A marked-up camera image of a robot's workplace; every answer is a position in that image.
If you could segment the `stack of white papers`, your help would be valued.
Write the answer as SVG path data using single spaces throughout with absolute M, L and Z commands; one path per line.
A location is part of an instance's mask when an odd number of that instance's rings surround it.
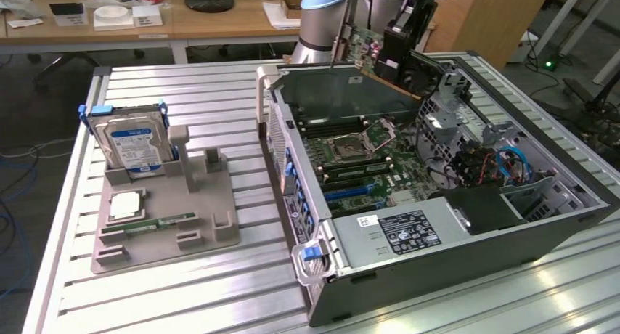
M 262 9 L 273 29 L 287 30 L 299 28 L 299 19 L 286 18 L 279 4 L 263 2 Z

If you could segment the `silver CPU chip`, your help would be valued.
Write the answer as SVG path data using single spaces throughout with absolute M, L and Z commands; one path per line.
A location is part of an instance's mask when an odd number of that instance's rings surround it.
M 110 199 L 109 205 L 109 221 L 119 221 L 122 219 L 137 216 L 139 211 L 141 195 L 138 192 L 115 193 Z

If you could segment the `black box with white label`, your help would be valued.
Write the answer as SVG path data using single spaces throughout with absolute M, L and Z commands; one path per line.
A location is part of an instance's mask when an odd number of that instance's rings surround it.
M 87 24 L 86 10 L 82 3 L 49 4 L 57 26 L 78 26 Z

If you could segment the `silver perforated disk bay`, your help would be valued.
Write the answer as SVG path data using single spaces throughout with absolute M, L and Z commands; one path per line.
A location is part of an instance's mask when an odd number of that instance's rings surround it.
M 442 156 L 451 156 L 461 149 L 461 143 L 482 143 L 487 119 L 470 104 L 470 86 L 459 70 L 446 73 L 419 107 L 423 140 L 430 142 Z

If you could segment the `grey parts rack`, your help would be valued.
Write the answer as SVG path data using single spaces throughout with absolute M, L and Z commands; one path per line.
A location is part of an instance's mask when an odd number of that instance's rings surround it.
M 185 126 L 169 128 L 167 140 L 177 147 L 178 158 L 163 164 L 161 175 L 130 179 L 118 170 L 103 172 L 90 256 L 94 274 L 229 247 L 239 241 L 225 155 L 217 148 L 209 148 L 199 157 L 189 157 Z M 109 221 L 110 199 L 121 192 L 139 193 L 139 211 L 131 218 Z M 195 218 L 183 219 L 166 229 L 131 234 L 101 232 L 105 227 L 190 212 Z

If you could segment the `CPU socket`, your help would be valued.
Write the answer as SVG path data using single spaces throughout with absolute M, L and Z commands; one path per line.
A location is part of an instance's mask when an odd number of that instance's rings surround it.
M 353 160 L 366 157 L 366 148 L 357 136 L 339 137 L 330 141 L 330 147 L 337 159 Z

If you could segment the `metal socket cover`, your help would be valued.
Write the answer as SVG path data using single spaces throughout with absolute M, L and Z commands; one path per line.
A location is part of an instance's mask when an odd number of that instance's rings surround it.
M 387 118 L 378 118 L 362 132 L 363 144 L 371 152 L 378 151 L 394 139 L 395 127 Z

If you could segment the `small silver heat sink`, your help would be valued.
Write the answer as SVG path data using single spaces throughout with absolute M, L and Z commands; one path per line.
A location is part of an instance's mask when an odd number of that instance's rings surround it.
M 417 199 L 409 190 L 398 190 L 387 196 L 390 206 L 402 205 L 415 202 Z

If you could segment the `wooden cabinet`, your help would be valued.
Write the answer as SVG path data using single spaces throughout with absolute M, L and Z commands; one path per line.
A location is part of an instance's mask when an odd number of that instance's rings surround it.
M 502 69 L 543 1 L 438 0 L 425 53 L 475 52 Z

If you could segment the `green motherboard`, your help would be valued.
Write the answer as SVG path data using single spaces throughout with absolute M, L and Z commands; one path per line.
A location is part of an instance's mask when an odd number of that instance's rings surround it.
M 362 132 L 378 118 L 387 118 L 394 124 L 395 139 L 375 152 L 366 149 L 365 158 L 353 160 L 337 159 L 330 147 L 330 141 L 339 137 L 357 136 L 363 144 Z M 445 184 L 443 176 L 439 176 L 437 179 L 433 178 L 435 172 L 429 169 L 430 160 L 422 159 L 414 153 L 415 148 L 410 130 L 402 128 L 395 123 L 393 116 L 386 114 L 375 118 L 359 116 L 322 123 L 301 123 L 299 125 L 302 146 L 322 196 L 326 192 L 358 187 L 365 184 L 375 184 L 371 193 L 367 195 L 325 201 L 333 218 L 393 207 L 389 205 L 387 196 L 398 190 L 409 190 L 417 199 L 415 202 L 422 201 Z M 374 163 L 391 163 L 393 169 L 385 174 L 341 180 L 329 180 L 322 176 L 323 169 Z

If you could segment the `graphics card with fan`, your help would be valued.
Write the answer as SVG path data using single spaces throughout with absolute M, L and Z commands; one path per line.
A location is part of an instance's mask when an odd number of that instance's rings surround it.
M 375 60 L 382 46 L 385 26 L 403 6 L 414 7 L 421 0 L 359 0 L 361 19 L 342 24 L 334 42 L 334 60 L 353 62 L 362 73 L 391 85 L 394 89 L 418 99 L 434 92 L 445 75 L 445 68 L 411 46 L 402 57 L 395 81 L 385 81 L 375 75 Z

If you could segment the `grey power supply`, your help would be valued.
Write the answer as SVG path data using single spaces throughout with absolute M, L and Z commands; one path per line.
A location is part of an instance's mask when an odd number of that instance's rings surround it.
M 335 218 L 333 225 L 351 268 L 410 258 L 470 237 L 443 197 Z

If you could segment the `green RAM stick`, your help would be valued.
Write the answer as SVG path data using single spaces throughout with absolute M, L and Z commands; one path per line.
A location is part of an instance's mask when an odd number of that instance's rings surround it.
M 101 229 L 101 232 L 110 233 L 110 232 L 122 231 L 126 234 L 131 234 L 131 233 L 149 231 L 149 230 L 166 229 L 170 226 L 174 226 L 178 221 L 183 219 L 195 218 L 195 217 L 197 215 L 193 212 L 183 213 L 183 214 L 179 214 L 175 216 L 167 216 L 159 219 L 146 219 L 142 221 L 135 221 L 131 223 L 114 225 L 111 227 L 105 227 Z

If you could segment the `black stand base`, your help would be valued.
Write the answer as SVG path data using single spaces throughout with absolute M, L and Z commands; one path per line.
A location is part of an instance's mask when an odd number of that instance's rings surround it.
M 581 135 L 594 139 L 617 152 L 620 152 L 620 105 L 611 104 L 607 97 L 618 82 L 620 72 L 613 75 L 597 95 L 593 96 L 575 79 L 563 79 L 563 92 L 574 94 L 582 102 L 575 111 L 569 114 L 570 123 Z

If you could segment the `black open PC case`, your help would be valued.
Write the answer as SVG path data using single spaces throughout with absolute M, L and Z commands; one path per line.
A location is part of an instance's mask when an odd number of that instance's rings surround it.
M 578 160 L 579 141 L 487 63 L 466 54 L 437 61 L 445 74 L 469 79 L 470 104 L 487 119 L 482 143 L 461 143 L 442 156 L 421 129 L 418 99 L 361 72 L 351 63 L 273 64 L 257 70 L 258 137 L 291 268 L 310 326 L 330 325 L 494 272 L 538 261 L 566 239 L 620 209 L 620 194 L 598 174 L 611 169 L 594 156 Z M 301 123 L 390 115 L 410 130 L 414 153 L 430 160 L 443 197 L 470 237 L 433 252 L 359 268 L 347 264 L 299 136 Z M 554 177 L 583 209 L 534 222 L 521 219 L 499 193 Z M 299 251 L 318 245 L 322 258 Z

